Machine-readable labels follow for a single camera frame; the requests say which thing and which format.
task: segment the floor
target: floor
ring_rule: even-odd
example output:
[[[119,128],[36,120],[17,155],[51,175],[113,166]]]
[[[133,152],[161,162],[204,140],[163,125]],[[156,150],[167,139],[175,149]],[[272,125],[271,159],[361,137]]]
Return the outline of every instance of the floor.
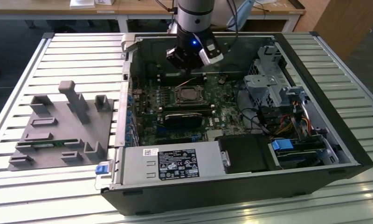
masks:
[[[24,71],[41,35],[52,32],[45,21],[36,21],[36,28],[29,29],[24,21],[0,21],[0,111],[11,95],[19,77]],[[109,32],[111,25],[105,20],[93,21],[89,27],[87,21],[77,21],[72,28],[80,33]],[[129,29],[133,32],[152,32],[167,30],[164,21],[132,21]],[[373,92],[373,29],[363,40],[347,65]]]

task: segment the gray block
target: gray block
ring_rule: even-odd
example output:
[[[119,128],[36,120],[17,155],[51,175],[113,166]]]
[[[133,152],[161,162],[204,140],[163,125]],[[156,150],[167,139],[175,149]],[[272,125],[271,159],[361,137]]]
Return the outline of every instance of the gray block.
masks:
[[[33,158],[28,155],[20,154],[11,157],[9,164],[17,167],[31,167],[33,164]]]
[[[43,140],[52,140],[53,136],[52,133],[29,133],[24,138],[25,141],[43,141]]]
[[[77,95],[77,100],[80,99],[84,100],[83,96]],[[107,97],[100,96],[99,99],[103,99],[103,107],[105,107]],[[107,99],[109,109],[100,111],[96,110],[96,100],[84,100],[84,102],[87,108],[91,108],[84,110],[91,118],[87,124],[80,122],[76,112],[69,110],[67,101],[45,105],[48,117],[41,117],[41,114],[36,113],[31,115],[12,156],[15,161],[9,163],[11,171],[93,165],[107,160],[113,100]]]
[[[36,151],[36,148],[35,148],[32,145],[19,146],[19,144],[17,144],[17,145],[16,145],[16,149],[17,149],[23,154],[28,154],[28,152]]]
[[[97,112],[104,112],[111,110],[111,104],[105,95],[97,95],[95,97],[95,107]]]
[[[73,81],[61,81],[57,89],[60,93],[67,96],[72,111],[76,113],[80,122],[83,124],[88,124],[91,122],[91,118],[85,112],[88,105],[83,95],[75,92],[75,86],[76,85]]]
[[[65,163],[80,162],[83,160],[83,157],[77,151],[63,152],[61,155],[61,160]]]
[[[65,146],[68,149],[84,148],[84,142],[79,139],[76,142],[65,142]]]
[[[52,105],[52,102],[47,95],[33,96],[31,107],[36,114],[48,116],[49,115],[49,111],[47,109],[48,105]]]
[[[31,125],[33,127],[39,127],[39,126],[53,126],[57,124],[57,120],[56,118],[40,118],[40,119],[35,119],[32,120]]]
[[[87,143],[84,146],[84,154],[89,158],[89,160],[99,161],[105,157],[105,151],[101,147],[100,142],[96,142],[95,147]]]

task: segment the table leg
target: table leg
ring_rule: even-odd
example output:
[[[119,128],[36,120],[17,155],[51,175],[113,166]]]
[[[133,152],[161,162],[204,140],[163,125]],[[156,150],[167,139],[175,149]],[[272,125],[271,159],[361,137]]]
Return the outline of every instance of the table leg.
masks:
[[[25,20],[25,23],[27,23],[29,29],[35,29],[36,28],[35,20]]]
[[[285,23],[283,32],[293,32],[300,16],[300,14],[289,15],[289,19]]]
[[[128,33],[129,32],[129,27],[127,25],[127,15],[120,15],[117,16],[117,23],[119,23],[119,29],[121,33]]]

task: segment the white box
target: white box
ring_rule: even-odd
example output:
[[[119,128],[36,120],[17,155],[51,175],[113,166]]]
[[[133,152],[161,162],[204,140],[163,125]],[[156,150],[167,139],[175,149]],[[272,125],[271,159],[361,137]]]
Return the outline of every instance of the white box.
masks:
[[[108,5],[111,6],[113,4],[115,0],[95,0],[95,3],[97,5]]]
[[[93,0],[71,0],[71,9],[95,8]]]

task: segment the motherboard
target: motherboard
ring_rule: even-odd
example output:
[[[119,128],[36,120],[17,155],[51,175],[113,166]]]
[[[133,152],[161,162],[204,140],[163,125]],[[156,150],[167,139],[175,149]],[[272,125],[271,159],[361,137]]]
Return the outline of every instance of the motherboard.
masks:
[[[235,104],[237,80],[224,73],[200,74],[187,81],[147,80],[133,91],[140,145],[213,141],[247,133]]]

